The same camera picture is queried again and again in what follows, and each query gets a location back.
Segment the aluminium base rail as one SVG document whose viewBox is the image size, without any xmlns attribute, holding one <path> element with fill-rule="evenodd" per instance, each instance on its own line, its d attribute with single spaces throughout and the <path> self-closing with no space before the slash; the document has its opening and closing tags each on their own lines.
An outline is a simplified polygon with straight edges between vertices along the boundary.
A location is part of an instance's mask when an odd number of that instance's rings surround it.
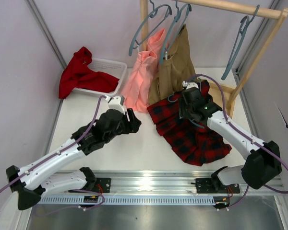
<svg viewBox="0 0 288 230">
<path fill-rule="evenodd" d="M 110 178 L 111 195 L 197 195 L 197 178 L 208 178 L 213 171 L 102 171 L 97 178 Z"/>
</svg>

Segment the pink skirt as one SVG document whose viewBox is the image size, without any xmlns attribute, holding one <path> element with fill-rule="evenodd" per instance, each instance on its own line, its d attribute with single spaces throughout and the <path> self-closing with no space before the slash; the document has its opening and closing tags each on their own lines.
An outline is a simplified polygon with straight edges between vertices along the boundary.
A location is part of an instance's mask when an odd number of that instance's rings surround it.
<svg viewBox="0 0 288 230">
<path fill-rule="evenodd" d="M 166 35 L 166 28 L 162 28 L 149 37 L 147 50 L 138 53 L 131 74 L 121 92 L 127 108 L 147 113 L 149 89 L 157 73 L 161 48 Z"/>
</svg>

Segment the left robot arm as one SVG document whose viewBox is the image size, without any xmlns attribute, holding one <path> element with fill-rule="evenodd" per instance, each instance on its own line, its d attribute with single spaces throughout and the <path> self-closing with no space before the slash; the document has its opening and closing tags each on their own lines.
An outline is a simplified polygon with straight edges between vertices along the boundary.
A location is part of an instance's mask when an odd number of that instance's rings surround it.
<svg viewBox="0 0 288 230">
<path fill-rule="evenodd" d="M 90 191 L 96 177 L 88 167 L 82 167 L 66 176 L 55 173 L 75 160 L 84 158 L 104 147 L 119 135 L 137 133 L 142 122 L 128 108 L 122 113 L 108 109 L 99 119 L 79 128 L 58 149 L 24 167 L 15 165 L 6 169 L 10 189 L 18 194 L 18 209 L 35 206 L 43 197 L 69 190 Z"/>
</svg>

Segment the blue hanger holding tan skirt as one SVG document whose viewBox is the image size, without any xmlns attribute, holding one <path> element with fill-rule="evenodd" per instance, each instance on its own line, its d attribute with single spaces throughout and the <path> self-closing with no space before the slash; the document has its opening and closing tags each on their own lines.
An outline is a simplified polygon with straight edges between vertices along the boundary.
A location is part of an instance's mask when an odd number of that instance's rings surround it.
<svg viewBox="0 0 288 230">
<path fill-rule="evenodd" d="M 169 54 L 169 50 L 174 44 L 175 39 L 180 34 L 182 27 L 185 25 L 185 22 L 189 16 L 189 13 L 192 11 L 191 4 L 185 3 L 183 6 L 178 6 L 178 1 L 175 2 L 175 7 L 177 13 L 168 29 L 164 43 L 160 51 L 159 63 L 164 62 L 164 58 Z"/>
</svg>

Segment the tan skirt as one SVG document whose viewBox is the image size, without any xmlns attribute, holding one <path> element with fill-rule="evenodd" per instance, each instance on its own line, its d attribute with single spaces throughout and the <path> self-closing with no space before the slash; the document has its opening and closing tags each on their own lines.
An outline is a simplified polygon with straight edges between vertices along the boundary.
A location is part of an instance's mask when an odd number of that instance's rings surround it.
<svg viewBox="0 0 288 230">
<path fill-rule="evenodd" d="M 169 50 L 168 59 L 159 65 L 148 94 L 148 103 L 153 105 L 175 92 L 182 90 L 182 82 L 195 74 L 191 60 L 187 25 L 183 25 Z"/>
</svg>

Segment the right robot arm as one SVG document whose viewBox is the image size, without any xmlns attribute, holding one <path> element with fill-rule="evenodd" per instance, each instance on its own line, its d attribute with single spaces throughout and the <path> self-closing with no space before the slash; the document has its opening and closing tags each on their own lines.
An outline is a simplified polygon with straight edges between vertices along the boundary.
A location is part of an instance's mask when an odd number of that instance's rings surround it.
<svg viewBox="0 0 288 230">
<path fill-rule="evenodd" d="M 279 146 L 251 135 L 214 102 L 207 102 L 197 87 L 186 87 L 179 98 L 180 118 L 193 119 L 206 125 L 230 143 L 245 159 L 240 166 L 225 166 L 213 173 L 221 184 L 246 183 L 260 189 L 282 172 Z"/>
</svg>

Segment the white plastic basket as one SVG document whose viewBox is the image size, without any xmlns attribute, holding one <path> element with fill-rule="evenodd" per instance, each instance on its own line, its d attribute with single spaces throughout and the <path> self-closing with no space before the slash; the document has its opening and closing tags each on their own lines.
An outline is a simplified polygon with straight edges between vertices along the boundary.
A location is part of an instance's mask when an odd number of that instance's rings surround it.
<svg viewBox="0 0 288 230">
<path fill-rule="evenodd" d="M 127 77 L 126 63 L 93 57 L 92 61 L 87 65 L 87 67 L 92 71 L 103 72 L 117 78 L 118 84 L 116 88 L 109 93 L 98 92 L 82 88 L 74 88 L 72 92 L 91 96 L 107 95 L 110 97 L 113 97 L 114 95 L 117 95 L 119 93 L 122 83 Z"/>
</svg>

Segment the red navy plaid skirt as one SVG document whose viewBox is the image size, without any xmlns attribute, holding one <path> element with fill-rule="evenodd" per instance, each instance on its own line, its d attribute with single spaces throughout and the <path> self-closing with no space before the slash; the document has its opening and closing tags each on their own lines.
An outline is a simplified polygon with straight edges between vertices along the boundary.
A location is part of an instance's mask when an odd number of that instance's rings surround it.
<svg viewBox="0 0 288 230">
<path fill-rule="evenodd" d="M 175 92 L 169 100 L 163 99 L 147 108 L 157 133 L 187 164 L 202 166 L 226 157 L 232 147 L 221 135 L 202 124 L 197 127 L 190 120 L 179 118 L 181 97 L 182 92 Z"/>
</svg>

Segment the red garment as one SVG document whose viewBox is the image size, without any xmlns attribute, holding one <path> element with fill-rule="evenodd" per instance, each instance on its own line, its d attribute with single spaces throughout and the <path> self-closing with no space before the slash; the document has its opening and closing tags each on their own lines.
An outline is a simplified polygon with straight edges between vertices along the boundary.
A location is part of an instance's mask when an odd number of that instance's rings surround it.
<svg viewBox="0 0 288 230">
<path fill-rule="evenodd" d="M 75 88 L 103 93 L 110 93 L 116 89 L 119 79 L 110 74 L 89 69 L 88 65 L 91 62 L 92 53 L 84 46 L 73 54 L 60 78 L 60 99 L 65 99 Z"/>
</svg>

